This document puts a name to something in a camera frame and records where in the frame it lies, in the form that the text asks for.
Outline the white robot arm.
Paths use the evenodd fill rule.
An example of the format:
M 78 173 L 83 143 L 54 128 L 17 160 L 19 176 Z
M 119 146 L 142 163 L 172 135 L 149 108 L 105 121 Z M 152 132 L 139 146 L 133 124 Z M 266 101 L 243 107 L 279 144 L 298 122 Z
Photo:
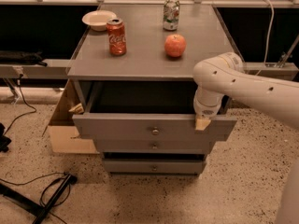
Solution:
M 248 75 L 234 53 L 196 64 L 196 111 L 217 112 L 224 96 L 245 105 L 227 151 L 222 199 L 214 203 L 216 224 L 299 224 L 299 85 Z

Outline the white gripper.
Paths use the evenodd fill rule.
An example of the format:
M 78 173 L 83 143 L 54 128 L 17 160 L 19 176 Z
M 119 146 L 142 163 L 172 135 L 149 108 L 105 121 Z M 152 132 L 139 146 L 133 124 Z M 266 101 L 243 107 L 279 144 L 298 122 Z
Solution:
M 197 88 L 193 98 L 193 108 L 197 115 L 195 117 L 196 131 L 204 131 L 210 124 L 210 118 L 215 117 L 221 108 L 222 98 L 221 93 L 208 91 L 202 87 Z

